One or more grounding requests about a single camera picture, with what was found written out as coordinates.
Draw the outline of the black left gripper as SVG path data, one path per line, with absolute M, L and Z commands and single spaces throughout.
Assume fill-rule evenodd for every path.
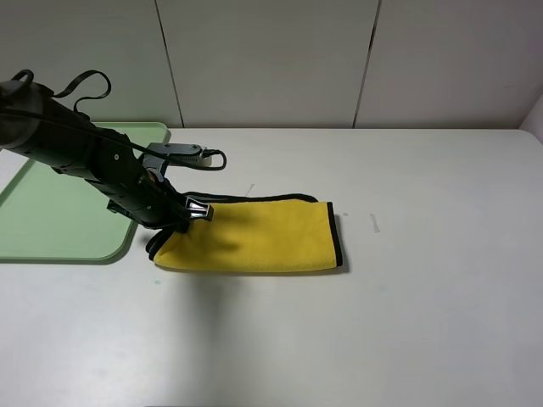
M 107 172 L 105 192 L 109 194 L 109 211 L 148 229 L 184 233 L 190 221 L 213 219 L 213 207 L 209 203 L 186 197 L 183 208 L 180 194 L 143 167 Z

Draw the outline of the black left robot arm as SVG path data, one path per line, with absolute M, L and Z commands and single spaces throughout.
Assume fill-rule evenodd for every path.
M 210 204 L 179 193 L 165 176 L 170 164 L 195 167 L 204 149 L 161 143 L 144 148 L 95 126 L 33 82 L 1 85 L 1 147 L 81 178 L 108 198 L 110 212 L 148 229 L 184 233 L 193 221 L 213 217 Z

